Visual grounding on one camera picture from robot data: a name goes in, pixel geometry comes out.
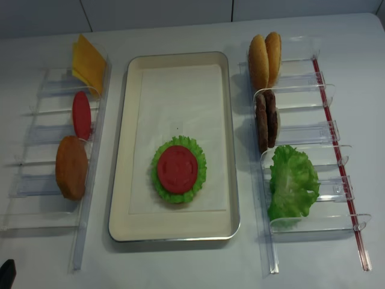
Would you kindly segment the brown meat patty front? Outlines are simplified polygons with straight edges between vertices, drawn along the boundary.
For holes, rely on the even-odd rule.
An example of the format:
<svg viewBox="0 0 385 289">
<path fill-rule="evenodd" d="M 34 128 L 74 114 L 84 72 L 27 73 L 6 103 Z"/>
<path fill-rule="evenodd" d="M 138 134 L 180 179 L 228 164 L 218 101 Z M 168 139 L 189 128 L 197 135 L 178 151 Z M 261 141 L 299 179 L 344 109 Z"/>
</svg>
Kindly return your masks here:
<svg viewBox="0 0 385 289">
<path fill-rule="evenodd" d="M 268 121 L 266 114 L 266 102 L 262 93 L 256 96 L 256 122 L 258 130 L 258 145 L 260 153 L 268 149 Z"/>
</svg>

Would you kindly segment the brown meat patty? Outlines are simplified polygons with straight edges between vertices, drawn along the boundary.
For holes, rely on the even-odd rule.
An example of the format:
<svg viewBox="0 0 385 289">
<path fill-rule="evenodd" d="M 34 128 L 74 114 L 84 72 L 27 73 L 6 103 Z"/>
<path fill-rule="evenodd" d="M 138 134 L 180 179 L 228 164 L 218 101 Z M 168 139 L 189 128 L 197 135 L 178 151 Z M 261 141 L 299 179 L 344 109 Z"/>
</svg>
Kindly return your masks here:
<svg viewBox="0 0 385 289">
<path fill-rule="evenodd" d="M 268 149 L 268 121 L 266 114 L 266 102 L 262 93 L 256 96 L 256 122 L 258 130 L 258 145 L 260 153 Z"/>
<path fill-rule="evenodd" d="M 276 97 L 272 90 L 265 90 L 263 92 L 266 103 L 266 116 L 268 126 L 268 147 L 273 148 L 276 143 L 278 120 L 276 110 Z"/>
</svg>

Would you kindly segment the green lettuce leaf on tray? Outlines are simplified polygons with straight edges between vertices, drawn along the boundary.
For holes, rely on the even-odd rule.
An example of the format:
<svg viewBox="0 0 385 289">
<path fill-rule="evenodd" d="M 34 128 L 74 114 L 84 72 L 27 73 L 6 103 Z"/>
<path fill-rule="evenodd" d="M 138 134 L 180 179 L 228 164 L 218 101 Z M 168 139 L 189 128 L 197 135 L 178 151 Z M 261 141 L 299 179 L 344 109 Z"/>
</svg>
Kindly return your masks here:
<svg viewBox="0 0 385 289">
<path fill-rule="evenodd" d="M 193 185 L 192 189 L 187 191 L 184 194 L 171 194 L 169 193 L 160 183 L 160 180 L 157 176 L 156 165 L 161 154 L 172 145 L 181 145 L 188 148 L 192 154 L 196 157 L 198 162 L 198 175 L 196 183 Z M 206 172 L 207 172 L 207 162 L 205 153 L 203 149 L 198 145 L 197 141 L 193 138 L 189 138 L 183 135 L 174 136 L 171 140 L 165 142 L 162 146 L 160 146 L 151 161 L 150 165 L 151 169 L 151 179 L 155 190 L 158 195 L 164 201 L 170 204 L 185 204 L 190 203 L 195 198 L 196 194 L 199 190 L 202 189 L 203 184 L 206 181 Z"/>
</svg>

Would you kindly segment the red tomato slice on tray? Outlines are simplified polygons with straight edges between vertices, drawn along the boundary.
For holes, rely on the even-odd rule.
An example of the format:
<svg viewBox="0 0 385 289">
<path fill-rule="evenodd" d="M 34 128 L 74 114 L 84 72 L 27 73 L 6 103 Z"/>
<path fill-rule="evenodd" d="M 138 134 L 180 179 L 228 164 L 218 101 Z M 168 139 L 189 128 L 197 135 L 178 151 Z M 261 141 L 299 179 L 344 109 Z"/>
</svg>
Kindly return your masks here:
<svg viewBox="0 0 385 289">
<path fill-rule="evenodd" d="M 161 185 L 171 194 L 184 194 L 196 183 L 198 162 L 193 153 L 181 145 L 172 145 L 156 165 Z"/>
</svg>

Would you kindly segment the brown meat patty back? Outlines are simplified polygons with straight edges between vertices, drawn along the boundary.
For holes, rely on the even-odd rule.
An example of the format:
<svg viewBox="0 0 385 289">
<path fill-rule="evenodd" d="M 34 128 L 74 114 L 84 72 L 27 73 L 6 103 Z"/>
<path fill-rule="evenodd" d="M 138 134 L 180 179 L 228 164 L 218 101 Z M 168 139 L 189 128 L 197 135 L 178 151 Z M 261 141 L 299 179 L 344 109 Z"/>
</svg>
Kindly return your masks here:
<svg viewBox="0 0 385 289">
<path fill-rule="evenodd" d="M 276 143 L 278 120 L 276 110 L 276 97 L 272 90 L 265 90 L 263 92 L 266 103 L 266 116 L 268 126 L 268 147 L 273 148 Z"/>
</svg>

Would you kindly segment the green lettuce leaf in rack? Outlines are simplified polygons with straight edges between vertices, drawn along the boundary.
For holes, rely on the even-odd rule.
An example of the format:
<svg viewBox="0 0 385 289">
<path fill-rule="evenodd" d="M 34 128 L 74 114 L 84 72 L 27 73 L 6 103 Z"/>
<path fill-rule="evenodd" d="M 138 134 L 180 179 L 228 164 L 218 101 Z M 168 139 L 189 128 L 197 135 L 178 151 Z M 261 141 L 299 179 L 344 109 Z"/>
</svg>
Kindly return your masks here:
<svg viewBox="0 0 385 289">
<path fill-rule="evenodd" d="M 283 145 L 275 149 L 272 160 L 269 219 L 307 217 L 319 197 L 320 187 L 318 174 L 308 155 Z"/>
</svg>

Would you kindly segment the yellow cheese slices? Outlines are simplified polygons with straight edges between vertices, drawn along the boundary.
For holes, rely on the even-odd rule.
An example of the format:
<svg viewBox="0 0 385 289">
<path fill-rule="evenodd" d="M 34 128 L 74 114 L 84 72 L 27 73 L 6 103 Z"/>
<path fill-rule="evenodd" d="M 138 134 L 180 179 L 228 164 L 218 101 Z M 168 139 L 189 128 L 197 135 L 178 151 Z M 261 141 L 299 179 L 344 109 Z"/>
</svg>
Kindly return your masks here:
<svg viewBox="0 0 385 289">
<path fill-rule="evenodd" d="M 72 76 L 82 81 L 94 98 L 103 92 L 106 61 L 99 51 L 82 35 L 72 46 Z"/>
</svg>

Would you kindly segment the white paper liner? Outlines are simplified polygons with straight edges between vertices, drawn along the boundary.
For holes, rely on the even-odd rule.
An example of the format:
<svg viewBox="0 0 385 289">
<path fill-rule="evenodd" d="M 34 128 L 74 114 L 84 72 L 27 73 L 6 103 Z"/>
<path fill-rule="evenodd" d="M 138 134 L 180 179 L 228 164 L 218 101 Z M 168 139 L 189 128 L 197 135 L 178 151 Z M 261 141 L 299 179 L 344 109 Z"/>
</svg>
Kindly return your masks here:
<svg viewBox="0 0 385 289">
<path fill-rule="evenodd" d="M 218 65 L 144 70 L 129 213 L 225 209 L 229 185 L 224 121 Z M 192 202 L 171 205 L 154 189 L 150 163 L 157 148 L 179 135 L 196 139 L 208 169 L 206 182 Z"/>
</svg>

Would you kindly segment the cream metal tray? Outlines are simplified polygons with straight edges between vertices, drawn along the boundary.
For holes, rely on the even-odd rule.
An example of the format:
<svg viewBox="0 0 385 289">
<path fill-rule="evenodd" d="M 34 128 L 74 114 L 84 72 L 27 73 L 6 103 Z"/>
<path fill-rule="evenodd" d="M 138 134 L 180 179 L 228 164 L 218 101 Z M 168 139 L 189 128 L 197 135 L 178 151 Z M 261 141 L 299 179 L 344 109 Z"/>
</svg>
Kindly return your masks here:
<svg viewBox="0 0 385 289">
<path fill-rule="evenodd" d="M 223 210 L 129 213 L 134 171 L 141 85 L 146 69 L 218 65 L 223 83 L 224 125 L 229 192 Z M 115 165 L 108 230 L 118 242 L 165 240 L 228 240 L 240 226 L 235 164 L 229 64 L 221 52 L 199 52 L 136 57 L 128 65 L 126 90 Z"/>
</svg>

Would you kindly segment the tan bun half left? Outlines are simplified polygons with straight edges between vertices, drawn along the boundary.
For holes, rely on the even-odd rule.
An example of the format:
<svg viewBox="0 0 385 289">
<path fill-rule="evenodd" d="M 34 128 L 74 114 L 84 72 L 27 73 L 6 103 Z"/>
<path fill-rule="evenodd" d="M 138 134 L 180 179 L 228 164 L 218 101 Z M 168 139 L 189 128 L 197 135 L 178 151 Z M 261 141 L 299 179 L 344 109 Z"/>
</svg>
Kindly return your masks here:
<svg viewBox="0 0 385 289">
<path fill-rule="evenodd" d="M 248 66 L 254 89 L 260 90 L 267 88 L 269 80 L 268 54 L 265 39 L 260 34 L 254 36 L 250 43 Z"/>
</svg>

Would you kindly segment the clear acrylic right rack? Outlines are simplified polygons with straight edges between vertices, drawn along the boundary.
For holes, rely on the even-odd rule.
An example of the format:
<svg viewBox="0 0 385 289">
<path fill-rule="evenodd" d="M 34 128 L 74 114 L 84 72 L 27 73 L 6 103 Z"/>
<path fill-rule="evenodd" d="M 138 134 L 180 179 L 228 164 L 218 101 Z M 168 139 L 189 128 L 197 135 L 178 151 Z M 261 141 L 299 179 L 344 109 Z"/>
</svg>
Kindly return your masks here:
<svg viewBox="0 0 385 289">
<path fill-rule="evenodd" d="M 248 116 L 246 132 L 250 153 L 254 208 L 259 230 L 264 274 L 279 272 L 277 243 L 334 240 L 354 236 L 365 271 L 372 266 L 362 239 L 362 231 L 371 220 L 354 207 L 354 193 L 345 166 L 351 146 L 339 144 L 340 135 L 330 107 L 335 87 L 324 81 L 319 68 L 319 42 L 313 37 L 282 39 L 280 72 L 272 87 L 256 90 L 247 84 Z M 259 149 L 256 102 L 264 95 L 276 98 L 277 137 L 274 147 Z M 306 215 L 292 216 L 278 210 L 276 171 L 286 169 L 290 176 L 301 176 L 304 169 L 292 170 L 288 160 L 301 163 L 307 158 L 318 175 L 318 187 L 298 200 L 307 208 Z"/>
</svg>

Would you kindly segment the brown bun in left rack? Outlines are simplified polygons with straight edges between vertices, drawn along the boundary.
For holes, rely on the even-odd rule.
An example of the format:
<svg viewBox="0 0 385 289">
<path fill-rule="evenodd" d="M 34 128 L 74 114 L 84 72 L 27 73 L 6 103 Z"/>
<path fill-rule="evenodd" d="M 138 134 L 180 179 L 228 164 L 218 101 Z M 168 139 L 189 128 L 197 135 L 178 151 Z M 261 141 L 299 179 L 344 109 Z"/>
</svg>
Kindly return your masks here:
<svg viewBox="0 0 385 289">
<path fill-rule="evenodd" d="M 83 142 L 73 135 L 65 136 L 58 147 L 55 177 L 66 199 L 81 200 L 85 194 L 88 160 Z"/>
</svg>

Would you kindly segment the tan bun half right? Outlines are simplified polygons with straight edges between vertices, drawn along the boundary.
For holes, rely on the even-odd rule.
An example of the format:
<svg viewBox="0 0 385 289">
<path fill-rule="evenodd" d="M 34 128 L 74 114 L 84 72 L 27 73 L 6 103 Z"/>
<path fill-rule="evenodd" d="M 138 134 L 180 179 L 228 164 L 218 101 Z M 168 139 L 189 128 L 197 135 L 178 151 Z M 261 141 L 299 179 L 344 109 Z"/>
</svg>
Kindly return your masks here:
<svg viewBox="0 0 385 289">
<path fill-rule="evenodd" d="M 265 39 L 265 46 L 269 65 L 268 87 L 272 87 L 278 78 L 281 64 L 282 41 L 280 34 L 277 32 L 269 33 Z"/>
</svg>

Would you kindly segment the clear acrylic left rack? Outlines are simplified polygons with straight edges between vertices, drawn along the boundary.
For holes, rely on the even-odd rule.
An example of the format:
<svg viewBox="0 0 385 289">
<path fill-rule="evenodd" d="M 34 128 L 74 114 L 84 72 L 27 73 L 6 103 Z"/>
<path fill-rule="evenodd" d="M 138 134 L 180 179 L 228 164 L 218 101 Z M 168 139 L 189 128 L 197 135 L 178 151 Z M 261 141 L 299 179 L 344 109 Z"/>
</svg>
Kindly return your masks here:
<svg viewBox="0 0 385 289">
<path fill-rule="evenodd" d="M 82 266 L 90 204 L 99 158 L 100 140 L 108 97 L 111 66 L 106 62 L 103 92 L 94 98 L 88 86 L 72 76 L 72 48 L 53 55 L 17 62 L 18 69 L 31 69 L 40 77 L 26 116 L 31 119 L 23 139 L 23 152 L 16 155 L 12 166 L 17 168 L 9 193 L 10 204 L 1 215 L 1 231 L 70 228 L 76 231 L 72 267 Z M 88 169 L 85 194 L 81 200 L 66 199 L 57 185 L 55 160 L 61 140 L 76 136 L 72 105 L 77 92 L 87 95 L 91 110 L 91 134 L 83 142 Z"/>
</svg>

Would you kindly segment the black left gripper tip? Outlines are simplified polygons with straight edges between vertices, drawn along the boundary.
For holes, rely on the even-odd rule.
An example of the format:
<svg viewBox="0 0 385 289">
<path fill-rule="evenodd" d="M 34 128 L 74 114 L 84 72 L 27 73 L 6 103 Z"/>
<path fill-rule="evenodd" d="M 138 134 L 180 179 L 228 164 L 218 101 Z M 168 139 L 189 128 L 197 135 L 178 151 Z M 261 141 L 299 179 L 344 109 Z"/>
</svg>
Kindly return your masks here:
<svg viewBox="0 0 385 289">
<path fill-rule="evenodd" d="M 13 259 L 8 259 L 0 268 L 0 289 L 11 289 L 15 277 L 15 262 Z"/>
</svg>

